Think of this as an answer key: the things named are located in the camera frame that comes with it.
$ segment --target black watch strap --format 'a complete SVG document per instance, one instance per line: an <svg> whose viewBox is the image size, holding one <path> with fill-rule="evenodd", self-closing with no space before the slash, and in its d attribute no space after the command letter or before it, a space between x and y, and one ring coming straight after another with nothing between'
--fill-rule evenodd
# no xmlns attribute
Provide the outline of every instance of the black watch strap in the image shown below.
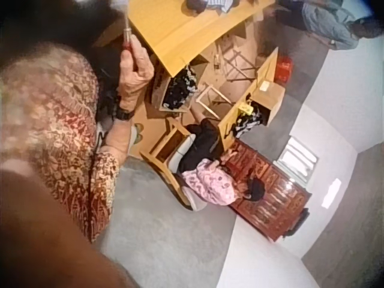
<svg viewBox="0 0 384 288"><path fill-rule="evenodd" d="M118 106L116 110L116 119L122 120L122 121L129 121L132 119L134 115L134 111L126 111L124 109L121 109L120 106Z"/></svg>

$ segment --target wooden tabletop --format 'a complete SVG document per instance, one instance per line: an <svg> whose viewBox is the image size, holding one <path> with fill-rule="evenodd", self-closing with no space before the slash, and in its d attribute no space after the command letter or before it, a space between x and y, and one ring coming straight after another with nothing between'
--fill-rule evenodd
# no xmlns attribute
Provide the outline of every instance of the wooden tabletop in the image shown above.
<svg viewBox="0 0 384 288"><path fill-rule="evenodd" d="M275 0L241 0L228 14L196 15L185 0L130 0L129 18L168 73L175 77L201 51Z"/></svg>

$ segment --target hand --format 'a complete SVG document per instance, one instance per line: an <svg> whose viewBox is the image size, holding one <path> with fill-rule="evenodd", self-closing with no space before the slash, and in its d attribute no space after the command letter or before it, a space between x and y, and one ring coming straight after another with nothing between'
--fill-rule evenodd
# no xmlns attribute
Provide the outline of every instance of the hand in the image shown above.
<svg viewBox="0 0 384 288"><path fill-rule="evenodd" d="M221 162L225 163L229 159L231 159L233 156L235 156L238 153L238 151L234 151L233 149L228 149L228 151L220 157Z"/></svg>
<svg viewBox="0 0 384 288"><path fill-rule="evenodd" d="M148 53L135 35L131 37L131 50L132 53L129 50L121 52L118 88L120 107L127 111L134 110L141 90L154 76L154 66Z"/></svg>

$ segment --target patterned shirt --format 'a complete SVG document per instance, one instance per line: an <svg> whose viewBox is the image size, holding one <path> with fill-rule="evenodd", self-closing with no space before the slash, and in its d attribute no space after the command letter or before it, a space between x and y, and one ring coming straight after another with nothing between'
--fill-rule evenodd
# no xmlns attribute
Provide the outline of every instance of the patterned shirt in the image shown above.
<svg viewBox="0 0 384 288"><path fill-rule="evenodd" d="M203 159L195 170L185 171L183 179L205 201L226 206L236 200L233 179L219 167L210 169L212 161Z"/></svg>
<svg viewBox="0 0 384 288"><path fill-rule="evenodd" d="M112 212L117 159L94 155L98 82L90 64L71 49L42 44L0 74L1 161L31 164L93 241Z"/></svg>

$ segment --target wooden cabinet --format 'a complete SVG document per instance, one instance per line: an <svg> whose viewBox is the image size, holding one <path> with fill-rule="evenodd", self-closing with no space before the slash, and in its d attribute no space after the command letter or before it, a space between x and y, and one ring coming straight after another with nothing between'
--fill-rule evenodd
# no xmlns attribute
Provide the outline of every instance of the wooden cabinet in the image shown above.
<svg viewBox="0 0 384 288"><path fill-rule="evenodd" d="M237 200L231 207L276 241L296 223L311 194L292 183L284 172L246 144L236 141L232 148L239 153L226 164L229 173L236 181L251 175L258 177L264 182L265 195L258 202Z"/></svg>

